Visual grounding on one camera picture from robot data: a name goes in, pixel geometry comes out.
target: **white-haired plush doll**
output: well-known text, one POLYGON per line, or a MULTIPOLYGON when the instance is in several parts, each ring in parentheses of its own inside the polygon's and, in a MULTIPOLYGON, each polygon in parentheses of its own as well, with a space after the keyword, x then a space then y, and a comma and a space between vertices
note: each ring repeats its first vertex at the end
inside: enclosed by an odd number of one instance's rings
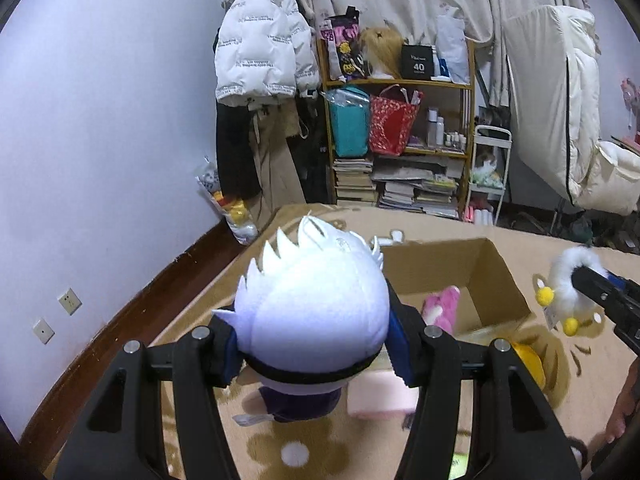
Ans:
POLYGON ((309 420, 329 414, 340 389, 382 348, 389 323, 383 257, 377 239, 371 249, 313 216, 301 220, 297 245, 280 229, 276 241, 277 254, 265 243, 262 269, 252 259, 240 278, 234 310, 214 314, 235 329, 247 362, 238 382, 263 385, 243 399, 245 412, 309 420))

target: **teal bag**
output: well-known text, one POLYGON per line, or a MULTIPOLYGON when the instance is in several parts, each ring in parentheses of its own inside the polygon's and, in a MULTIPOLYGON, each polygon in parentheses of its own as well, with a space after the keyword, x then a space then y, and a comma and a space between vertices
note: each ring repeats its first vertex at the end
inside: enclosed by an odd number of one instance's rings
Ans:
POLYGON ((345 86, 337 92, 352 93, 353 101, 330 102, 331 128, 335 153, 338 156, 363 156, 369 139, 369 94, 355 86, 345 86))

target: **white rolling cart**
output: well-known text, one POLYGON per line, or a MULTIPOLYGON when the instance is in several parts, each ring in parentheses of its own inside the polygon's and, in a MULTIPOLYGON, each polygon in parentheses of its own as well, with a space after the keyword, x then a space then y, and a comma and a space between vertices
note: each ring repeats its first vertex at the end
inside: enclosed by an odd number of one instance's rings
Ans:
POLYGON ((469 173, 468 190, 466 192, 465 209, 471 202, 471 193, 476 191, 480 193, 490 193, 500 195, 500 202, 498 202, 498 209, 495 211, 494 225, 498 223, 498 217, 500 216, 500 209, 502 209, 502 202, 504 201, 504 193, 507 188, 507 178, 509 176, 509 163, 511 161, 511 132, 504 128, 497 128, 496 126, 476 126, 474 130, 474 149, 471 157, 471 167, 474 167, 476 163, 476 153, 478 144, 484 146, 492 146, 494 148, 494 155, 497 157, 497 150, 506 150, 504 158, 504 175, 502 177, 502 188, 478 186, 471 182, 471 173, 469 173))

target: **black headband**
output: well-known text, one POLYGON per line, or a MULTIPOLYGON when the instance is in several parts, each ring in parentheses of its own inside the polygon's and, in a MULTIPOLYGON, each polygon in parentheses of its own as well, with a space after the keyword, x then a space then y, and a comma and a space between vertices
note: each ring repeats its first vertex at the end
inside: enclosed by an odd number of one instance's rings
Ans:
POLYGON ((326 384, 336 383, 344 379, 349 379, 354 375, 359 374, 361 371, 366 370, 373 362, 378 354, 382 350, 382 347, 370 357, 358 361, 342 370, 335 372, 323 372, 323 373, 311 373, 311 372, 287 372, 286 370, 279 370, 263 363, 260 359, 256 359, 251 355, 242 354, 246 363, 254 369, 254 371, 267 379, 285 384, 326 384))

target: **bookshelf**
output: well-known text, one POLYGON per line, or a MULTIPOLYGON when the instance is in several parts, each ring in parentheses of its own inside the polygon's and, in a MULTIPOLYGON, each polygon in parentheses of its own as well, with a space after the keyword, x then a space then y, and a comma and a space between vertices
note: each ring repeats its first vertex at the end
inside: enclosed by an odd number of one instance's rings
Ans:
MULTIPOLYGON (((460 185, 458 187, 458 205, 460 207, 460 213, 464 207, 465 198, 467 194, 467 186, 469 181, 469 175, 472 167, 472 153, 474 148, 474 115, 476 110, 476 67, 474 64, 474 43, 467 41, 468 58, 469 58, 469 85, 456 84, 446 81, 430 81, 430 80, 413 80, 413 79, 355 79, 349 82, 333 81, 329 78, 328 69, 328 54, 326 50, 326 43, 323 40, 318 40, 318 59, 320 65, 320 75, 322 78, 322 89, 324 91, 340 88, 341 86, 351 85, 361 87, 363 90, 371 93, 378 94, 383 87, 401 84, 402 86, 415 86, 422 87, 425 90, 438 91, 438 89, 453 89, 459 92, 458 103, 458 129, 457 131, 466 137, 466 151, 455 152, 453 150, 430 150, 423 148, 407 147, 404 150, 405 155, 434 155, 444 156, 448 158, 458 158, 466 160, 465 169, 463 171, 462 178, 460 179, 460 185)), ((428 106, 428 101, 425 101, 423 105, 428 106)), ((336 201, 336 177, 333 170, 335 155, 334 139, 331 126, 331 113, 329 110, 329 103, 324 101, 324 113, 326 118, 326 133, 328 137, 329 146, 329 164, 330 164, 330 190, 329 196, 332 203, 336 201)))

